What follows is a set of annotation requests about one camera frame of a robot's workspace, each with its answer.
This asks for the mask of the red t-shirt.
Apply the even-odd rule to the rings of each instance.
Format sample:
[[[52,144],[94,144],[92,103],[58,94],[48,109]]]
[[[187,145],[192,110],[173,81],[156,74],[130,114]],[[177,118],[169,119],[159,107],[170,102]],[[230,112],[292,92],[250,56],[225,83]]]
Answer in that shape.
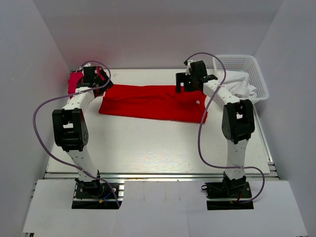
[[[116,84],[106,91],[99,113],[139,119],[200,123],[206,95],[176,92],[174,85]]]

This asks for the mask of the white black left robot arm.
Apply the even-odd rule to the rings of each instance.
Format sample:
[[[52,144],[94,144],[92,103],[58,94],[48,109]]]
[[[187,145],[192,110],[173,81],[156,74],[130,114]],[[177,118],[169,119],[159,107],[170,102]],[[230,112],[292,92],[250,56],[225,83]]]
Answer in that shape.
[[[79,178],[76,182],[79,190],[92,197],[99,197],[104,192],[104,184],[100,182],[100,173],[87,150],[89,134],[84,111],[113,83],[102,67],[89,64],[71,73],[70,81],[77,95],[70,96],[62,109],[52,112],[55,144],[67,153],[77,167]]]

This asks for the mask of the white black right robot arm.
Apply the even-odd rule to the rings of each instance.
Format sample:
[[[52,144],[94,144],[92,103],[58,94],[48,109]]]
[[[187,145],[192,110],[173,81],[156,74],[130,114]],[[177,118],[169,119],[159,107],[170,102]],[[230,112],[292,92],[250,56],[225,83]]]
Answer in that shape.
[[[215,75],[207,73],[203,61],[185,61],[186,71],[176,74],[176,92],[202,91],[223,111],[221,129],[228,144],[227,165],[223,167],[223,192],[234,197],[246,183],[245,150],[255,130],[252,102],[231,94]]]

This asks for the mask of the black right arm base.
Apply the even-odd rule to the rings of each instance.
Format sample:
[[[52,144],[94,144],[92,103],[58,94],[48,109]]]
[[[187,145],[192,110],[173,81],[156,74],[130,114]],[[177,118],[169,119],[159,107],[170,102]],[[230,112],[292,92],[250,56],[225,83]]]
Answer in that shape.
[[[223,183],[208,182],[201,186],[206,192],[207,210],[251,210],[253,202],[244,203],[252,198],[251,188],[248,182],[243,187],[228,191]]]

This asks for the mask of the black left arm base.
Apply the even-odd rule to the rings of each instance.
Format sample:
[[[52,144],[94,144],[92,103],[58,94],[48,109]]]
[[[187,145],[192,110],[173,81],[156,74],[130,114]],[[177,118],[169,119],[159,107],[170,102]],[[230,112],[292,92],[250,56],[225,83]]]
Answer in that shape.
[[[83,183],[76,183],[72,209],[83,210],[118,210],[114,194],[118,199],[119,205],[122,204],[123,192],[122,184],[110,183],[112,189],[106,183],[100,183],[100,187],[88,188]]]

